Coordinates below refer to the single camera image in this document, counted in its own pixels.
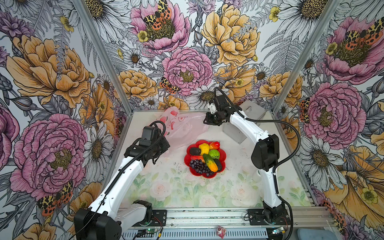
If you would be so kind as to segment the red flower-shaped plate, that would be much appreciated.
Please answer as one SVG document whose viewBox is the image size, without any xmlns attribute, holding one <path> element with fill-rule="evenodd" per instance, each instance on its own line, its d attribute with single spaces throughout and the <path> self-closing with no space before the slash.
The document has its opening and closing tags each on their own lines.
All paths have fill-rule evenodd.
<svg viewBox="0 0 384 240">
<path fill-rule="evenodd" d="M 225 152 L 223 149 L 221 149 L 221 147 L 220 147 L 220 148 L 218 149 L 218 151 L 219 151 L 220 154 L 221 154 L 219 160 L 220 160 L 220 162 L 221 162 L 221 164 L 222 164 L 222 166 L 223 166 L 222 171 L 221 171 L 221 172 L 216 172 L 216 173 L 214 173 L 214 174 L 213 174 L 212 176 L 210 176 L 210 177 L 202 176 L 202 175 L 196 173 L 196 172 L 190 167 L 191 155 L 189 154 L 189 151 L 190 151 L 190 148 L 198 148 L 199 145 L 201 145 L 201 144 L 203 144 L 203 143 L 210 144 L 211 142 L 208 142 L 208 141 L 206 141 L 206 140 L 199 140 L 199 141 L 197 141 L 195 144 L 192 144 L 192 145 L 188 146 L 188 148 L 187 148 L 187 154 L 186 154 L 185 157 L 184 157 L 184 163 L 185 163 L 186 166 L 189 167 L 191 174 L 193 174 L 194 176 L 204 177 L 204 178 L 206 178 L 206 179 L 212 179 L 212 178 L 214 178 L 214 177 L 217 175 L 217 173 L 221 173 L 221 172 L 223 172 L 223 171 L 225 170 L 225 168 L 226 168 L 225 160 L 226 160 L 226 158 L 227 158 L 227 154 L 226 154 L 226 152 Z"/>
</svg>

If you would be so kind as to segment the pink plastic bag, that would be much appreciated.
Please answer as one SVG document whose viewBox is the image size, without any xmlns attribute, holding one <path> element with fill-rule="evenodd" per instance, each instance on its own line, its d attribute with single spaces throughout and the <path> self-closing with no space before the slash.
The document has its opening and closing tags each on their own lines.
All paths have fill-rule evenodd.
<svg viewBox="0 0 384 240">
<path fill-rule="evenodd" d="M 209 126 L 204 124 L 206 114 L 200 112 L 181 112 L 176 107 L 165 110 L 158 120 L 166 125 L 165 137 L 170 148 L 168 154 L 194 143 Z"/>
</svg>

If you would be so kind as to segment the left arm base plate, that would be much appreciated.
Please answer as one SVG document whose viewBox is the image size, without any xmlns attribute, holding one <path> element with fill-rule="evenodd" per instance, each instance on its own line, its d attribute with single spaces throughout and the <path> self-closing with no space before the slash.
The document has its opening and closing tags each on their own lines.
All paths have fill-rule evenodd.
<svg viewBox="0 0 384 240">
<path fill-rule="evenodd" d="M 167 221 L 167 210 L 147 210 L 144 219 L 139 222 L 141 227 L 164 227 Z"/>
</svg>

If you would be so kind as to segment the green lime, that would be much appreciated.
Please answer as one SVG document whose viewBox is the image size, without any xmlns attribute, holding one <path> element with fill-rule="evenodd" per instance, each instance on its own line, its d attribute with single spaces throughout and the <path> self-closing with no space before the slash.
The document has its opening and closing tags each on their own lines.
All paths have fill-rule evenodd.
<svg viewBox="0 0 384 240">
<path fill-rule="evenodd" d="M 220 152 L 218 150 L 210 150 L 209 155 L 211 156 L 212 159 L 220 159 Z"/>
</svg>

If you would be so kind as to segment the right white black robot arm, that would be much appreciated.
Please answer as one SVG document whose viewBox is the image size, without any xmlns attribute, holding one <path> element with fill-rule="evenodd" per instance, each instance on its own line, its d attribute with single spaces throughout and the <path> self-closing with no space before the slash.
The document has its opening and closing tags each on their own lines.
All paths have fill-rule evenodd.
<svg viewBox="0 0 384 240">
<path fill-rule="evenodd" d="M 264 220 L 269 224 L 275 223 L 281 216 L 287 214 L 285 204 L 279 198 L 276 174 L 273 170 L 280 158 L 279 138 L 262 130 L 244 112 L 237 113 L 235 107 L 210 103 L 209 109 L 204 120 L 205 124 L 220 126 L 229 122 L 255 144 L 251 161 L 259 170 L 264 185 Z"/>
</svg>

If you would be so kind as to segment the green yellow mango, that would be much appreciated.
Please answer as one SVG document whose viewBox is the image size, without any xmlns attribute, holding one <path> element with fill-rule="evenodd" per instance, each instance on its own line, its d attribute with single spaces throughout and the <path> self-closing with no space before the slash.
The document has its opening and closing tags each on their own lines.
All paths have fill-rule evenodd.
<svg viewBox="0 0 384 240">
<path fill-rule="evenodd" d="M 216 173 L 219 170 L 216 162 L 209 154 L 203 154 L 203 159 L 211 172 Z"/>
</svg>

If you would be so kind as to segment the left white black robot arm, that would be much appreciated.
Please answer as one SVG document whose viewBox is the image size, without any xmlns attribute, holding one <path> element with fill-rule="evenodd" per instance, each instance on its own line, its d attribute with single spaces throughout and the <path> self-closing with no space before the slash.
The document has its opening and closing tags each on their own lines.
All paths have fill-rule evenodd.
<svg viewBox="0 0 384 240">
<path fill-rule="evenodd" d="M 153 219 L 152 204 L 136 200 L 120 211 L 123 198 L 149 160 L 156 160 L 170 147 L 165 137 L 157 140 L 137 139 L 126 149 L 124 159 L 106 189 L 87 209 L 74 217 L 77 240 L 118 240 L 123 231 L 137 224 L 145 226 Z"/>
</svg>

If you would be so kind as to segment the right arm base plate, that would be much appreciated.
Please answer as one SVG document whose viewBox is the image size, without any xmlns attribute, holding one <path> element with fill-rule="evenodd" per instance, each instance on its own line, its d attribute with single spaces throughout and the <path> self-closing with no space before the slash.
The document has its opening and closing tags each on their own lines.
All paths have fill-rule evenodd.
<svg viewBox="0 0 384 240">
<path fill-rule="evenodd" d="M 291 224 L 290 212 L 285 210 L 283 214 L 272 221 L 267 221 L 267 217 L 264 209 L 248 209 L 246 215 L 244 216 L 246 221 L 250 222 L 251 226 L 261 226 L 261 225 L 282 225 L 288 226 Z"/>
</svg>

